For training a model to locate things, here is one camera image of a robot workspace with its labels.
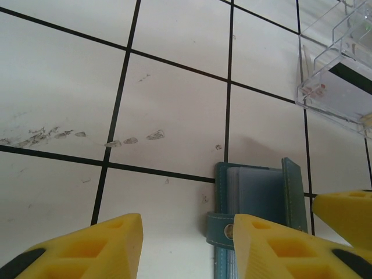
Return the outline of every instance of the white tile floor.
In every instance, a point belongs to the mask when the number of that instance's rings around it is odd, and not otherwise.
[[[299,0],[301,29],[335,1]],[[296,0],[235,0],[232,33],[229,2],[0,2],[0,266],[139,212],[138,278],[213,278],[204,215],[224,158],[296,161],[309,228],[312,193],[371,187],[364,139],[310,113],[306,129],[294,105]],[[316,216],[313,228],[344,242]]]

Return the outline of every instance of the clear plastic box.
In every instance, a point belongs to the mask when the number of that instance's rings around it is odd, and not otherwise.
[[[372,0],[341,1],[299,36],[296,103],[372,138]]]

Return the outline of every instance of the leather wallet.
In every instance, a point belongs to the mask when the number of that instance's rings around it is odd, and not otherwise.
[[[237,213],[254,215],[307,232],[301,168],[288,158],[282,169],[216,165],[216,212],[207,216],[207,242],[215,246],[215,279],[237,278],[229,232]]]

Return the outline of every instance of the black rubber pad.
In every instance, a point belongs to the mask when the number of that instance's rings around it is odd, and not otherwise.
[[[372,264],[364,260],[362,257],[342,249],[333,249],[332,253],[362,279],[372,279]]]
[[[38,248],[22,253],[0,268],[1,279],[15,279],[34,261],[36,261],[46,250]]]

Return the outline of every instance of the wallet snap button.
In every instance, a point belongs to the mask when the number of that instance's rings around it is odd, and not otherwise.
[[[233,240],[233,231],[234,231],[234,225],[233,224],[228,224],[226,225],[224,232],[225,232],[225,237],[229,240]]]

